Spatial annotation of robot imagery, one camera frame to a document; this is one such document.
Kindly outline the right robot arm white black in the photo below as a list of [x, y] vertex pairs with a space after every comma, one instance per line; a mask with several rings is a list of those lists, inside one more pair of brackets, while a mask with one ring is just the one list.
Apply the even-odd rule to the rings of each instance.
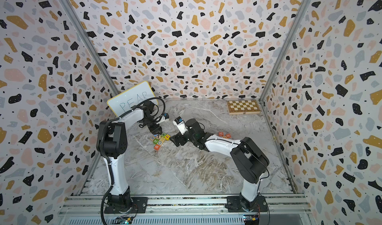
[[223, 138], [216, 134], [205, 132], [195, 119], [184, 121], [176, 118], [173, 124], [179, 132], [170, 137], [176, 146], [190, 142], [194, 147], [206, 152], [215, 152], [231, 158], [243, 179], [239, 196], [227, 199], [226, 208], [230, 212], [252, 212], [260, 210], [259, 188], [261, 181], [270, 175], [269, 159], [258, 145], [249, 137], [241, 140]]

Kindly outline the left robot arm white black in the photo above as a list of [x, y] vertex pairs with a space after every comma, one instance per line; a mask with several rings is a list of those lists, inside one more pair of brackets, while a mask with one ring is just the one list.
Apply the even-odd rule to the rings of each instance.
[[160, 115], [152, 114], [157, 106], [156, 97], [146, 99], [133, 106], [117, 118], [104, 120], [98, 129], [96, 149], [103, 157], [109, 178], [109, 188], [102, 198], [101, 214], [138, 212], [139, 206], [134, 204], [130, 194], [125, 167], [124, 154], [128, 147], [127, 132], [136, 123], [140, 128], [147, 127], [153, 135], [162, 134], [161, 121], [167, 120], [168, 114], [162, 110]]

